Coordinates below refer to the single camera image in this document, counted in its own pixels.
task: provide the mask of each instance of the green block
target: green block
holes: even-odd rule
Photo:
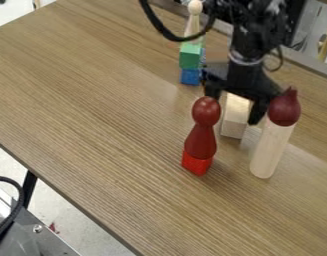
[[[181,44],[180,49],[180,68],[194,69],[200,66],[200,57],[202,54],[202,42],[193,44],[185,42]]]

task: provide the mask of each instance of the table surface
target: table surface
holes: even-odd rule
[[[206,41],[208,60],[226,59],[225,36]],[[260,180],[256,128],[218,136],[206,176],[180,167],[202,89],[178,76],[178,45],[136,0],[61,0],[0,28],[0,143],[138,254],[327,255],[327,79],[288,62],[271,74],[299,89],[303,115]]]

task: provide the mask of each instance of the black metal frame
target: black metal frame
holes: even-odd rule
[[[29,207],[32,195],[33,195],[35,187],[36,187],[37,179],[38,178],[35,176],[35,174],[30,172],[29,170],[27,171],[25,179],[24,179],[24,183],[23,183],[23,190],[24,190],[24,195],[25,195],[23,206],[25,209],[28,209],[28,207]]]
[[[3,145],[0,144],[0,148],[3,149],[5,152],[7,152],[11,157],[16,159],[21,165],[26,167],[26,165],[22,161],[20,161],[10,151],[8,151],[5,147],[3,147]],[[32,195],[36,187],[37,179],[38,179],[37,176],[28,169],[22,186],[25,194],[25,200],[23,205],[25,209],[28,209],[29,207]]]

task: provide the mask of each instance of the stacked blocks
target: stacked blocks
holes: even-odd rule
[[[199,85],[200,66],[204,63],[204,49],[202,42],[185,42],[180,50],[180,82],[187,85]]]

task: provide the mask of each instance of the metal stand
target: metal stand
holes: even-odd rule
[[[26,173],[26,177],[23,183],[23,190],[25,194],[25,200],[24,200],[25,209],[28,209],[36,183],[37,183],[37,177],[32,172],[28,171]]]

